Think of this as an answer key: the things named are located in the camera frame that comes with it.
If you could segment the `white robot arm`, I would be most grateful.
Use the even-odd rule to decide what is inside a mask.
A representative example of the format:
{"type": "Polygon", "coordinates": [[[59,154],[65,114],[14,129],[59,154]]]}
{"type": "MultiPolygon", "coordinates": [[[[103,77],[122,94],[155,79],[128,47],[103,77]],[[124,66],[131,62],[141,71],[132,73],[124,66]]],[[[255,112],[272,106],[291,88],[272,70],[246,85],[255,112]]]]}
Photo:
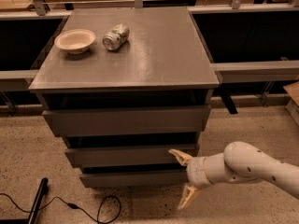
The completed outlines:
{"type": "Polygon", "coordinates": [[[169,153],[186,168],[188,178],[178,210],[189,206],[201,189],[218,183],[263,180],[299,198],[299,167],[278,161],[248,143],[233,142],[222,153],[205,157],[192,157],[177,149],[170,149],[169,153]]]}

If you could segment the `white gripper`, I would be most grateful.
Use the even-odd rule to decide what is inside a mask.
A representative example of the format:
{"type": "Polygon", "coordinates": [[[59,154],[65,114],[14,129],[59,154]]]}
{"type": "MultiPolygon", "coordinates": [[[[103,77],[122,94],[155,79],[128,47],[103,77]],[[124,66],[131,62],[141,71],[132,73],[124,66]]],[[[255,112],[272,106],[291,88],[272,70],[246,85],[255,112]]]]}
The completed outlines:
{"type": "Polygon", "coordinates": [[[208,188],[212,183],[206,176],[204,167],[204,158],[192,157],[188,153],[177,149],[169,149],[168,152],[172,154],[181,166],[187,166],[187,177],[190,184],[184,186],[181,199],[178,204],[178,210],[187,208],[199,195],[200,189],[208,188]]]}

